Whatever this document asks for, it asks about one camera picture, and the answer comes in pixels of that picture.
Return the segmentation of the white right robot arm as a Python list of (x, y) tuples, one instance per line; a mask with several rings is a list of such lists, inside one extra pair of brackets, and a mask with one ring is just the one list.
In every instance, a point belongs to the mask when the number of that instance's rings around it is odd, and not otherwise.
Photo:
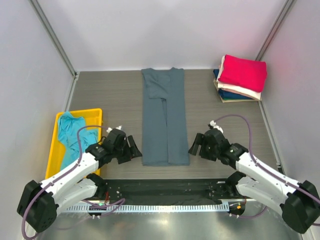
[(232, 167), (235, 172), (226, 180), (226, 194), (260, 202), (277, 212), (297, 233), (306, 233), (320, 216), (320, 196), (314, 184), (274, 170), (241, 144), (229, 143), (217, 128), (197, 133), (188, 152)]

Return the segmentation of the slate blue t shirt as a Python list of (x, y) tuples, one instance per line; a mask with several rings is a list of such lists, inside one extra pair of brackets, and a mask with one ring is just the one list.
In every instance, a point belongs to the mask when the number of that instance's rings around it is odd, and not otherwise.
[(146, 68), (143, 76), (142, 163), (188, 166), (185, 73), (182, 68)]

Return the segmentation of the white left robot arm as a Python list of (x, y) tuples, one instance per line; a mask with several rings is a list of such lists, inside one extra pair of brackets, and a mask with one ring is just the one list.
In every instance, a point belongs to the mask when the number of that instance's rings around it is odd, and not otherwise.
[(107, 183), (95, 172), (116, 159), (119, 164), (142, 157), (133, 136), (118, 128), (108, 128), (107, 136), (79, 151), (79, 157), (55, 175), (41, 182), (31, 180), (22, 192), (17, 213), (21, 231), (28, 240), (26, 225), (37, 234), (47, 230), (68, 207), (88, 198), (101, 200)]

